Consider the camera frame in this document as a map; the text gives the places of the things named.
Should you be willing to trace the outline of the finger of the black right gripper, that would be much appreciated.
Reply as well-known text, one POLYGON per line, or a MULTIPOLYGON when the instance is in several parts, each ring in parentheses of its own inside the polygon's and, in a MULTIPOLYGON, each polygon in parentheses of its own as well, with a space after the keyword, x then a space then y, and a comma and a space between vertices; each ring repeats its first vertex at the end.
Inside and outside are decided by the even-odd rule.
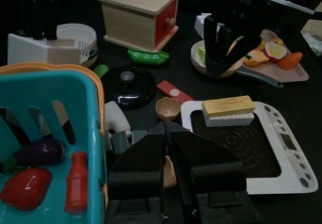
POLYGON ((219 63, 219 75, 233 66, 233 59, 227 56, 230 46, 234 42, 234 31, 229 25, 222 25, 218 33, 217 41, 217 62, 219 63))
POLYGON ((218 37, 218 21, 214 15, 205 18, 205 65, 206 73, 210 77, 219 77, 223 70, 223 61, 221 60, 218 37))

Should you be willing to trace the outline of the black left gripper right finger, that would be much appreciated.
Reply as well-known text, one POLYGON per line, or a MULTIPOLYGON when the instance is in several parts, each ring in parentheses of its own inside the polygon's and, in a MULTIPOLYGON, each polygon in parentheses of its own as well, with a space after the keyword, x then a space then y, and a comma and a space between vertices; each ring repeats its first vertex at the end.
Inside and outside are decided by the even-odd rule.
POLYGON ((185 224, 261 224, 234 154, 189 131, 173 132, 170 139, 185 224))

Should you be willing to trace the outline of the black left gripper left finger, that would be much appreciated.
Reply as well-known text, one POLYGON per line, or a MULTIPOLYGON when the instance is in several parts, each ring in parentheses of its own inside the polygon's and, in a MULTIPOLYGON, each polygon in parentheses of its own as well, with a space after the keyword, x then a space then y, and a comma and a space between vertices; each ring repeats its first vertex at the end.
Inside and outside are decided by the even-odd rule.
POLYGON ((109 174, 107 224, 162 224, 163 134, 147 135, 109 174))

